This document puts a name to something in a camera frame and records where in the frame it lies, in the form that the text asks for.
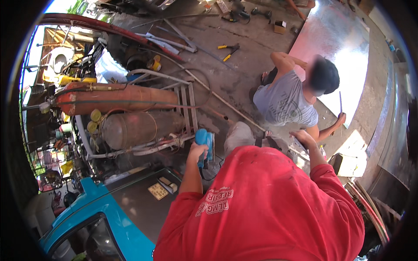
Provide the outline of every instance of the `blue orbital sander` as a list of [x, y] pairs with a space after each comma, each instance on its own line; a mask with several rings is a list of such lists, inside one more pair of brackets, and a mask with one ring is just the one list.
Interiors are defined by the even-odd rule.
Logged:
[[208, 132], [206, 129], [198, 129], [194, 135], [194, 142], [198, 145], [208, 146], [208, 155], [204, 159], [204, 153], [200, 155], [197, 167], [199, 168], [200, 176], [202, 179], [207, 180], [203, 177], [202, 169], [208, 169], [208, 162], [213, 161], [213, 155], [215, 154], [215, 134]]

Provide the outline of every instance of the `yellow sticker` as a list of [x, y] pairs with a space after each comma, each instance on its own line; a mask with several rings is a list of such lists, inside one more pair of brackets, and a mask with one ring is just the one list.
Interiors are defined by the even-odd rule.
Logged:
[[161, 186], [160, 183], [156, 183], [148, 188], [148, 190], [151, 192], [151, 194], [157, 199], [160, 200], [166, 195], [168, 195], [168, 191]]

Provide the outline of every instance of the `yellow-handled pliers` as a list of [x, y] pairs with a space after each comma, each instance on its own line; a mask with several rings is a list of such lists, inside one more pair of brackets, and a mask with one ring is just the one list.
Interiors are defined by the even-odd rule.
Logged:
[[224, 49], [224, 48], [229, 48], [229, 49], [232, 49], [231, 50], [231, 53], [229, 53], [228, 54], [228, 56], [226, 56], [225, 58], [224, 58], [224, 62], [226, 61], [226, 60], [228, 60], [230, 57], [231, 57], [231, 55], [233, 54], [233, 53], [235, 53], [235, 51], [236, 50], [238, 50], [239, 48], [240, 48], [240, 44], [239, 43], [237, 43], [236, 45], [234, 45], [234, 46], [218, 46], [218, 49]]

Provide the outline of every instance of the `gray t-shirt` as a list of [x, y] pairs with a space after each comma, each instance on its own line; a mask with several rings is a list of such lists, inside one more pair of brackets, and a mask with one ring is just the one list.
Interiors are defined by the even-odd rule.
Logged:
[[297, 122], [312, 127], [318, 123], [318, 113], [303, 96], [302, 81], [294, 70], [273, 84], [258, 87], [252, 101], [264, 118], [274, 125]]

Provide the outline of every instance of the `window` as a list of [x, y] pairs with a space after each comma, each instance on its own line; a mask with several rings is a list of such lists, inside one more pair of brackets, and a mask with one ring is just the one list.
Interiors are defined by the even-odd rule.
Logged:
[[57, 261], [124, 260], [103, 215], [63, 236], [51, 250], [52, 259]]

